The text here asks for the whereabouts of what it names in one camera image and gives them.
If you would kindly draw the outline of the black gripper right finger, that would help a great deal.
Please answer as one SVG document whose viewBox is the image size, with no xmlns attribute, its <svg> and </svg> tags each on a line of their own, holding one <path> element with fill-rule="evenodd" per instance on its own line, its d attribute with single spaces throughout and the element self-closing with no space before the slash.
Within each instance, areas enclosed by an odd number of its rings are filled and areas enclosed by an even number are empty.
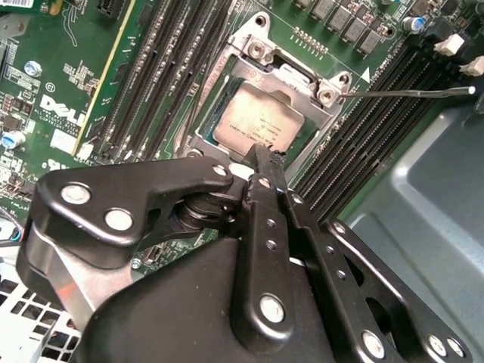
<svg viewBox="0 0 484 363">
<path fill-rule="evenodd" d="M 271 175 L 289 219 L 291 248 L 306 265 L 338 362 L 472 362 L 466 343 L 338 219 L 319 227 L 271 153 Z"/>
</svg>

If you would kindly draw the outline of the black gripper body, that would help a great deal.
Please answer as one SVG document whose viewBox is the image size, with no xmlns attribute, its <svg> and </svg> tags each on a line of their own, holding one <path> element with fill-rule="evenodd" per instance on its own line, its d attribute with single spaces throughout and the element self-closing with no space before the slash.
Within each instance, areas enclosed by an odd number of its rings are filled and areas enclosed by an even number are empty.
<svg viewBox="0 0 484 363">
<path fill-rule="evenodd" d="M 290 264 L 296 326 L 289 342 L 258 354 L 231 330 L 238 243 L 209 243 L 113 295 L 91 317 L 80 362 L 354 362 L 328 339 L 306 270 Z"/>
</svg>

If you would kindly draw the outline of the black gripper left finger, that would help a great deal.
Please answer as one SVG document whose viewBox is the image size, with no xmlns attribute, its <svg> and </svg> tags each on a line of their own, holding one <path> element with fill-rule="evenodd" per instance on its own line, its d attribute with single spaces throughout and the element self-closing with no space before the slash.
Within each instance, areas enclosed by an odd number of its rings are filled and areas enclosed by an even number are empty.
<svg viewBox="0 0 484 363">
<path fill-rule="evenodd" d="M 17 271 L 83 334 L 121 290 L 209 243 L 238 243 L 231 330 L 244 347 L 294 332 L 287 217 L 268 147 L 241 164 L 188 157 L 50 172 L 37 183 Z"/>
</svg>

